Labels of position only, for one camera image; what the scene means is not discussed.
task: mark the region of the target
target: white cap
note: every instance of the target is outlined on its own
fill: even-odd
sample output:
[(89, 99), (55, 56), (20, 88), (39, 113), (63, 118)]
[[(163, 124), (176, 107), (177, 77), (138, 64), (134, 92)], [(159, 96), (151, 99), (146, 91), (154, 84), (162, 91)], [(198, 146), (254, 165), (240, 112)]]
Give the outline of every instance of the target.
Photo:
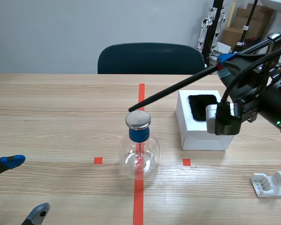
[(135, 110), (126, 116), (126, 124), (132, 130), (144, 130), (151, 124), (151, 116), (142, 110)]

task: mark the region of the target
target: wooden table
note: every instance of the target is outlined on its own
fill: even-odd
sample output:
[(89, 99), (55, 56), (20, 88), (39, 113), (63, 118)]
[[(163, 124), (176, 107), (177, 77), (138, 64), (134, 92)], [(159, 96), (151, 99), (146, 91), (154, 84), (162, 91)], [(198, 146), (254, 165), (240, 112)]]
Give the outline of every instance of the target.
[[(134, 181), (120, 172), (117, 149), (127, 109), (139, 83), (148, 97), (186, 77), (0, 75), (0, 157), (26, 156), (0, 175), (0, 225), (20, 225), (43, 202), (51, 204), (43, 225), (131, 225)], [(209, 76), (186, 89), (225, 88)], [(226, 152), (182, 151), (176, 100), (177, 92), (145, 108), (162, 154), (145, 183), (144, 224), (281, 225), (281, 199), (258, 199), (249, 181), (281, 170), (278, 130), (259, 117)]]

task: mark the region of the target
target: clear glass bottle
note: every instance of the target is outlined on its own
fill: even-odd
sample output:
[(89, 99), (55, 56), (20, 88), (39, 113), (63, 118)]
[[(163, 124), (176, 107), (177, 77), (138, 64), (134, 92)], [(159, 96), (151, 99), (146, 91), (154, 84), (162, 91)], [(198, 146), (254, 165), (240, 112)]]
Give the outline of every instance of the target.
[(130, 178), (141, 180), (152, 177), (160, 163), (160, 146), (150, 134), (151, 116), (136, 110), (126, 116), (129, 134), (119, 146), (120, 167)]

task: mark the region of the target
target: black foam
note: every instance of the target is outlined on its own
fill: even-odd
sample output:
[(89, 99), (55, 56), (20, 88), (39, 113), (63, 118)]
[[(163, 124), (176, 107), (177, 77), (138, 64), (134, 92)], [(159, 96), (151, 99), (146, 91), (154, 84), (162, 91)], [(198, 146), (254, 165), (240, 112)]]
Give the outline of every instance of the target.
[(193, 119), (196, 121), (206, 121), (206, 107), (217, 104), (214, 95), (189, 95), (188, 100)]

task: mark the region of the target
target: dark blue chair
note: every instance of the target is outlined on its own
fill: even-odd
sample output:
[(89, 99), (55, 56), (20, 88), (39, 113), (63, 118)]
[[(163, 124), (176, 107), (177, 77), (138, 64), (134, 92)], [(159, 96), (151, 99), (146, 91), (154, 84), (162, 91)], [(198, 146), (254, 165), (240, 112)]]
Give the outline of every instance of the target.
[(196, 74), (205, 68), (196, 49), (176, 44), (112, 45), (99, 56), (98, 74)]

